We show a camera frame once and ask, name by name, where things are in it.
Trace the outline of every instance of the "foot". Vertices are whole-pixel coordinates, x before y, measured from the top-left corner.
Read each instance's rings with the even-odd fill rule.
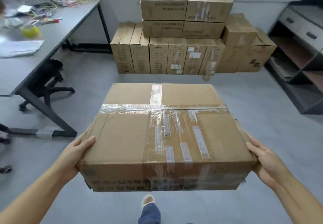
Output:
[[[141,207],[144,208],[147,204],[154,203],[154,202],[155,202],[154,196],[152,196],[151,194],[146,195],[145,197],[143,197]]]

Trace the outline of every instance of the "drawer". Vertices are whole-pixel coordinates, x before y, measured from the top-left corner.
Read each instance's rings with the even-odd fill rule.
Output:
[[[297,33],[306,20],[291,9],[286,8],[279,18],[279,21],[288,27],[293,33]]]
[[[302,40],[308,43],[317,51],[323,48],[323,29],[306,21],[301,26],[300,30],[296,33]]]

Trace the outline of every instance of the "gray floor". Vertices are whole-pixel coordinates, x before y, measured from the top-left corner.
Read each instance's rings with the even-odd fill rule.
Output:
[[[115,82],[204,83],[201,76],[119,75],[107,54],[64,53],[64,86],[76,93],[53,96],[54,110],[79,133],[97,113]],[[273,149],[294,175],[323,202],[323,116],[300,115],[266,70],[217,74],[211,83],[243,128]],[[0,121],[9,126],[55,126],[37,110],[18,111],[21,97],[0,98]],[[14,138],[0,148],[0,165],[14,171],[0,176],[0,210],[4,209],[58,157],[70,139]],[[235,191],[155,192],[162,222],[291,223],[276,196],[251,173]],[[42,223],[133,224],[145,192],[94,193],[78,175],[55,200]]]

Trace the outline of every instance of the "drawer handle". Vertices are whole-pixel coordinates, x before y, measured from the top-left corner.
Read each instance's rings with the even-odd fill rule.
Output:
[[[290,18],[290,17],[287,17],[286,18],[286,21],[288,21],[289,23],[293,23],[294,22],[294,20],[292,18]]]
[[[317,38],[317,36],[315,34],[312,34],[311,32],[307,32],[306,35],[313,39]]]

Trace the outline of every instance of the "hand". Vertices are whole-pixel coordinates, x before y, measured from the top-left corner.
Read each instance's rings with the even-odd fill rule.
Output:
[[[284,185],[286,181],[293,178],[293,174],[276,153],[261,144],[251,135],[248,134],[248,136],[251,142],[246,142],[247,148],[256,154],[260,161],[260,165],[254,169],[254,172],[264,184],[272,190],[275,190],[278,186]]]
[[[95,137],[91,136],[81,143],[82,137],[83,135],[68,144],[51,167],[54,172],[60,175],[64,184],[72,180],[77,175],[79,170],[75,165],[81,159],[84,151],[95,142]]]

